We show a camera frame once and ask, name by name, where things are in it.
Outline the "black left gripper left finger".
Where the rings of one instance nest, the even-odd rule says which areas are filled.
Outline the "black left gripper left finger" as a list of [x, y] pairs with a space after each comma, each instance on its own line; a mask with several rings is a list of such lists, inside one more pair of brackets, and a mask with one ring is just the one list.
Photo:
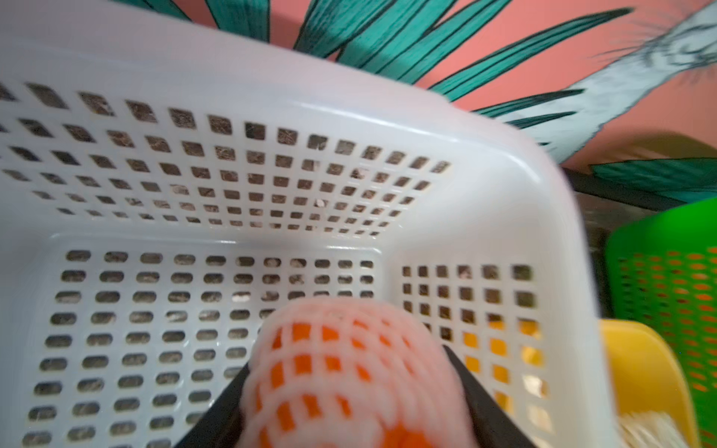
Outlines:
[[243, 432], [244, 418], [240, 409], [240, 401], [248, 375], [249, 366], [245, 365], [204, 416], [176, 444], [176, 448], [229, 448], [236, 446]]

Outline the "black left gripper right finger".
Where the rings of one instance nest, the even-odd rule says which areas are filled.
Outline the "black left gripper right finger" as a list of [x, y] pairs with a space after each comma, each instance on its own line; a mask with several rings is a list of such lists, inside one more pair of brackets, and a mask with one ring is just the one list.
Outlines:
[[536, 448], [530, 438], [490, 397], [453, 350], [444, 345], [444, 351], [462, 384], [478, 445], [483, 448]]

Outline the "netted orange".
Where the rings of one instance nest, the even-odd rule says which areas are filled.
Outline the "netted orange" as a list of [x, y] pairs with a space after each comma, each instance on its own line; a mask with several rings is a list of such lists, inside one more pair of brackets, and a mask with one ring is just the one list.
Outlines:
[[241, 447], [474, 447], [444, 347], [385, 302], [302, 299], [272, 313], [248, 362]]

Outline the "yellow plastic tub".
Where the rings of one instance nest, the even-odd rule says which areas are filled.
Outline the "yellow plastic tub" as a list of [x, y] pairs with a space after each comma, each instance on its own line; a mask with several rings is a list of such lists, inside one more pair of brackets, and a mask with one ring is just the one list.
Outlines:
[[654, 330], [633, 321], [603, 319], [600, 331], [609, 362], [617, 417], [668, 414], [688, 447], [700, 446], [696, 412], [676, 356]]

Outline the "green plastic perforated basket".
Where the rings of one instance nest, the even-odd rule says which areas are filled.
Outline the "green plastic perforated basket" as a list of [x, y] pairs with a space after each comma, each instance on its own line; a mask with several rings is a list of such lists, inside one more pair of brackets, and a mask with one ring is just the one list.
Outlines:
[[699, 440], [716, 444], [716, 202], [627, 224], [606, 246], [612, 307], [670, 346], [685, 374]]

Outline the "white plastic perforated basket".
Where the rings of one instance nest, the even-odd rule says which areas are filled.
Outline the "white plastic perforated basket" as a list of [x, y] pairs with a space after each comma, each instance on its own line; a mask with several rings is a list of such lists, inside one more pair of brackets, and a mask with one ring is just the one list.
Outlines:
[[261, 325], [389, 302], [540, 447], [616, 447], [584, 228], [519, 130], [110, 1], [1, 5], [1, 444], [168, 447]]

